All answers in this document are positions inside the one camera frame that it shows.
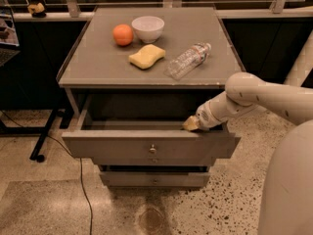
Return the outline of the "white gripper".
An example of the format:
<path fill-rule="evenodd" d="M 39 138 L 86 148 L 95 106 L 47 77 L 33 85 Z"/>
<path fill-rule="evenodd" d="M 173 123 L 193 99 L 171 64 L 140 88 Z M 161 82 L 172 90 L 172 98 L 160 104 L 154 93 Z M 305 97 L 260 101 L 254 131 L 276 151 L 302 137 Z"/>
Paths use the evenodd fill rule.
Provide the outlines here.
<path fill-rule="evenodd" d="M 214 114 L 215 108 L 211 101 L 200 105 L 196 110 L 195 116 L 189 116 L 183 123 L 183 128 L 188 131 L 197 129 L 209 130 L 220 125 L 222 120 Z"/>

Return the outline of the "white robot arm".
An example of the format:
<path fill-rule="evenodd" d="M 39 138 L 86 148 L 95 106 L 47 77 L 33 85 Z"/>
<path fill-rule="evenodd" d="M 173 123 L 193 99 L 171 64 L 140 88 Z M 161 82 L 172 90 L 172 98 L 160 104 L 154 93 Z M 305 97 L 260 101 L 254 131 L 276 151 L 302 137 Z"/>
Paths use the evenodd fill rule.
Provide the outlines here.
<path fill-rule="evenodd" d="M 231 75 L 225 90 L 197 108 L 183 123 L 185 130 L 209 130 L 230 118 L 266 109 L 295 125 L 313 119 L 313 89 L 302 87 L 312 72 L 313 32 L 310 33 L 283 84 L 266 82 L 249 72 Z"/>

